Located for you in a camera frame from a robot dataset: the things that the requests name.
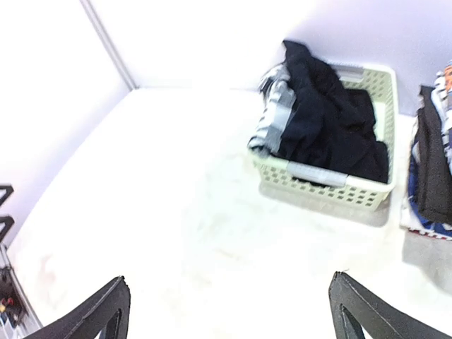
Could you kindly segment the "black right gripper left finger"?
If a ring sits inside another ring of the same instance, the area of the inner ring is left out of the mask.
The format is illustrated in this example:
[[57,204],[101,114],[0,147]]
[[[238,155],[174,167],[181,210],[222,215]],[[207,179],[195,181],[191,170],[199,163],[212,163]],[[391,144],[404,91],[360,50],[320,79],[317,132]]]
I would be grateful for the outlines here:
[[123,276],[110,280],[75,309],[29,338],[121,338],[129,329],[131,293]]

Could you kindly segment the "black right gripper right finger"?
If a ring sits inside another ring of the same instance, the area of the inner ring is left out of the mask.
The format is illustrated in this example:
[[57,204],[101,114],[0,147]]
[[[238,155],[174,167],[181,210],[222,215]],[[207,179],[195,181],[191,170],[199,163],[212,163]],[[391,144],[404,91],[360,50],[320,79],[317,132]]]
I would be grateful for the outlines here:
[[345,272],[336,272],[328,288],[337,338],[449,338],[397,310]]

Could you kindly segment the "black t-shirt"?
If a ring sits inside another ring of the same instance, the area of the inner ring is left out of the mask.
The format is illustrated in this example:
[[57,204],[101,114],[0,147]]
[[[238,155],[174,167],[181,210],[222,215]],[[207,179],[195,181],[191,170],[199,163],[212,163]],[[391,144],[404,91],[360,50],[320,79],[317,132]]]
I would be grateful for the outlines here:
[[387,183],[388,148],[376,139],[368,92],[345,88],[335,70],[306,45],[290,40],[283,45],[295,102],[278,156]]

